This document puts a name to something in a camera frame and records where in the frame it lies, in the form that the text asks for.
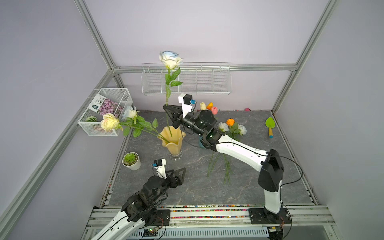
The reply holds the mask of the white blue rose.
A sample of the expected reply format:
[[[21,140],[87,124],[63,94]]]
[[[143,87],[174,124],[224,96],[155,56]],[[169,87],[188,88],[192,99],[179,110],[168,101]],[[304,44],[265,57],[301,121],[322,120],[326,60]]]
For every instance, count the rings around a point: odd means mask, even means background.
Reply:
[[[166,84],[166,105],[168,105],[169,98],[171,96],[171,87],[177,87],[183,84],[178,81],[177,78],[181,73],[180,65],[183,63],[183,59],[176,52],[163,51],[159,54],[159,60],[164,64],[167,69],[165,73]]]

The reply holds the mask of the teal cylinder vase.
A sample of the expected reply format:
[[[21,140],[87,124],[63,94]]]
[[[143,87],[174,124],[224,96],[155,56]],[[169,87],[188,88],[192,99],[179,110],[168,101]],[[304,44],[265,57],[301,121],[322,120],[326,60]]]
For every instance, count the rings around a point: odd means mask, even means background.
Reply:
[[[200,147],[200,148],[203,148],[203,149],[206,148],[206,147],[203,145],[203,143],[201,142],[201,140],[199,140],[198,143],[199,143],[199,147]]]

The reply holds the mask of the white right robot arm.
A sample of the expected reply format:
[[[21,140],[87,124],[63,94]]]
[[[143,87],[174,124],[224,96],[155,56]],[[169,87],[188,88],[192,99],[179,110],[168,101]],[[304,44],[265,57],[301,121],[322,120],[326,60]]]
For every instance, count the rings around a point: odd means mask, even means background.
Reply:
[[[281,185],[284,166],[279,153],[273,149],[258,150],[240,143],[215,127],[216,118],[209,110],[203,110],[195,118],[191,110],[184,106],[163,105],[174,128],[191,130],[201,137],[201,145],[209,150],[229,155],[259,172],[258,184],[264,189],[264,219],[271,224],[282,220]]]

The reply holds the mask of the cream white tulip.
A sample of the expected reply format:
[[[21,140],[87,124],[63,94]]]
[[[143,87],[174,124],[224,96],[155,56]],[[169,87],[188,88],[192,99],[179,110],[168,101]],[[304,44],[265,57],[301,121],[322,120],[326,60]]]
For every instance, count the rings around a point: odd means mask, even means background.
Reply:
[[[203,111],[203,110],[206,110],[207,109],[207,106],[205,103],[201,102],[200,103],[200,110]]]

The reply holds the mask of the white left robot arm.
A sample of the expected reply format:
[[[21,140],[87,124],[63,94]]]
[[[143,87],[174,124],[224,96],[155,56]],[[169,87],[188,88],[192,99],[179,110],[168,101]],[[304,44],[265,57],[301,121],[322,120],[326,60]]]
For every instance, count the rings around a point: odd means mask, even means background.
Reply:
[[[181,186],[186,168],[166,171],[151,176],[142,189],[128,198],[116,216],[99,232],[94,240],[126,240],[136,230],[147,226],[166,227],[170,224],[170,210],[158,206],[168,197],[168,189]]]

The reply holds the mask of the cream yellow rose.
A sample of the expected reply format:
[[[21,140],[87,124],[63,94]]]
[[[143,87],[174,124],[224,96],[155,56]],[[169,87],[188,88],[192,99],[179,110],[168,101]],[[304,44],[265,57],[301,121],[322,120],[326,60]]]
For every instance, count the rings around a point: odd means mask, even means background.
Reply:
[[[154,119],[153,122],[150,123],[138,115],[133,118],[127,118],[126,121],[121,122],[113,114],[105,114],[101,121],[101,128],[105,132],[121,130],[124,136],[128,136],[129,133],[132,132],[134,138],[139,137],[142,133],[148,133],[165,141],[167,144],[170,143],[170,141],[157,130],[158,126],[157,119]]]

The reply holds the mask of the orange yellow tulip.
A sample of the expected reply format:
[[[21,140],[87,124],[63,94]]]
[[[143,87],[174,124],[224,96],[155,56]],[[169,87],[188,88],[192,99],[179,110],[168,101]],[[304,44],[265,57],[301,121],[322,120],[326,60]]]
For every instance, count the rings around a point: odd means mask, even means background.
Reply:
[[[207,110],[211,110],[212,108],[213,108],[213,103],[209,103],[207,106],[206,106],[206,108],[207,108]]]

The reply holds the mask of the pink tulip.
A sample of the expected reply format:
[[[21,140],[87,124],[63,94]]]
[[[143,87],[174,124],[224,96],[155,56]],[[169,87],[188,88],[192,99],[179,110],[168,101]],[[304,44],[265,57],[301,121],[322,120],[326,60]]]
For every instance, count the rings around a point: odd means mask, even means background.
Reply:
[[[211,112],[212,112],[212,114],[213,115],[217,115],[218,114],[218,108],[216,108],[216,107],[212,107],[212,109],[211,109]]]

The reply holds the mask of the yellow wavy glass vase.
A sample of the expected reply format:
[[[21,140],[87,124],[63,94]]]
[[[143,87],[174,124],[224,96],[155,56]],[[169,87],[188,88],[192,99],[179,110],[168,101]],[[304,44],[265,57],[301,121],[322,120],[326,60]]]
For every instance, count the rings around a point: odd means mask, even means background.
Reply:
[[[183,155],[182,143],[185,136],[186,133],[180,127],[175,129],[172,126],[166,126],[158,135],[158,139],[162,141],[162,146],[168,149],[171,158],[178,160]]]

